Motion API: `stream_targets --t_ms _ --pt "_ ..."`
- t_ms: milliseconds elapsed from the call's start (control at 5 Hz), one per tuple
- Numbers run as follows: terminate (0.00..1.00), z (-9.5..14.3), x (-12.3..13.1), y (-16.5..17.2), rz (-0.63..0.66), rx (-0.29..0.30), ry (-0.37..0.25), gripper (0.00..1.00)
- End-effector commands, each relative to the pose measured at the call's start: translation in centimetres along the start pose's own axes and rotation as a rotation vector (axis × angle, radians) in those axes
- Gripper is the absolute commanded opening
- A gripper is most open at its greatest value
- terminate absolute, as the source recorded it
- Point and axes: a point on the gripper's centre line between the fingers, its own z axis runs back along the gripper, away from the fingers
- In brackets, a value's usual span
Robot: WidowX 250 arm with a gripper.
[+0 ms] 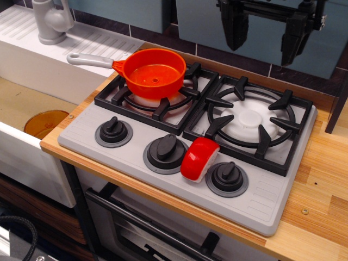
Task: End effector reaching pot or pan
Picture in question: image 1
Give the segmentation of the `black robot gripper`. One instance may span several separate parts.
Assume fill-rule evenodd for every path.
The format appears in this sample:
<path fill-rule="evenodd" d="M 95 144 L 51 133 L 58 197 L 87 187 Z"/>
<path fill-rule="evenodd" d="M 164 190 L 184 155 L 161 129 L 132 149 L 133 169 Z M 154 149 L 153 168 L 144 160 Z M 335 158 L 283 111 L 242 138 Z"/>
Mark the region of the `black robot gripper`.
<path fill-rule="evenodd" d="M 270 1 L 218 1 L 223 31 L 228 47 L 236 51 L 247 40 L 248 14 L 285 22 L 282 36 L 282 66 L 291 65 L 296 56 L 302 54 L 310 36 L 310 21 L 314 30 L 322 30 L 326 23 L 324 15 L 326 1 L 302 1 L 297 8 L 274 4 Z M 307 16 L 292 16 L 296 12 Z"/>

